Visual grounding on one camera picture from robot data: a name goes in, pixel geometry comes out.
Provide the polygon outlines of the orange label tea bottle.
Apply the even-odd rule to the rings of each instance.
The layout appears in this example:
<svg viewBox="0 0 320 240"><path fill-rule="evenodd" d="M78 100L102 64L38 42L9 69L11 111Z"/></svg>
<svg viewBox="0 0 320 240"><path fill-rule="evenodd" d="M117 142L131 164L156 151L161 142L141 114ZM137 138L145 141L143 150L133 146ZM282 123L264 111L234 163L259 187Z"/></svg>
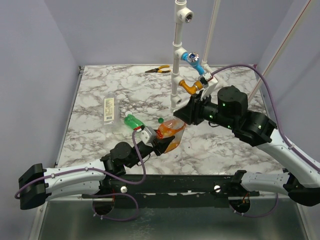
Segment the orange label tea bottle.
<svg viewBox="0 0 320 240"><path fill-rule="evenodd" d="M181 139L187 124L179 118L172 118L160 124L156 131L156 137L160 140L174 137L165 150L165 153L176 149L181 143Z"/></svg>

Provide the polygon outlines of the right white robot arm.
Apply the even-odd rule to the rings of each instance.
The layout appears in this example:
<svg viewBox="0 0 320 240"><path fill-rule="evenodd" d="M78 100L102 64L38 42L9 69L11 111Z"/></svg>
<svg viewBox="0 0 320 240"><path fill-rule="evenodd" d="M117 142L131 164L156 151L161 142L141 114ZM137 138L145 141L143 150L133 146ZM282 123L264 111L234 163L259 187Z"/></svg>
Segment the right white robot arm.
<svg viewBox="0 0 320 240"><path fill-rule="evenodd" d="M239 170L230 183L230 191L236 196L247 191L279 193L303 206L319 204L320 173L316 162L312 160L308 164L303 161L302 155L282 139L280 129L272 120L260 112L248 110L246 94L219 96L217 99L214 104L210 97L201 99L194 94L173 115L188 125L208 121L227 128L236 138L265 152L287 170L277 174Z"/></svg>

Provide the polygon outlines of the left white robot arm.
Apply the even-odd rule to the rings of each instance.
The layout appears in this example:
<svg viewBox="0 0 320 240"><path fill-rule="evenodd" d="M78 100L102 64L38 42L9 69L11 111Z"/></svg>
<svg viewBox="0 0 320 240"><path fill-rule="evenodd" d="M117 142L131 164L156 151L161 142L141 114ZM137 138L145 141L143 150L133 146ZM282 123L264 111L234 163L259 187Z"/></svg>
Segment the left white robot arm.
<svg viewBox="0 0 320 240"><path fill-rule="evenodd" d="M104 198L110 194L111 185L105 180L115 179L128 185L142 184L141 180L123 178L125 168L138 163L144 168L143 159L151 153L160 156L165 153L174 137L155 139L151 146L142 141L133 145L122 141L100 159L74 167L43 168L41 163L32 165L18 180L19 189L15 199L20 202L21 210L29 210L43 205L46 201L62 196L77 194L94 195Z"/></svg>

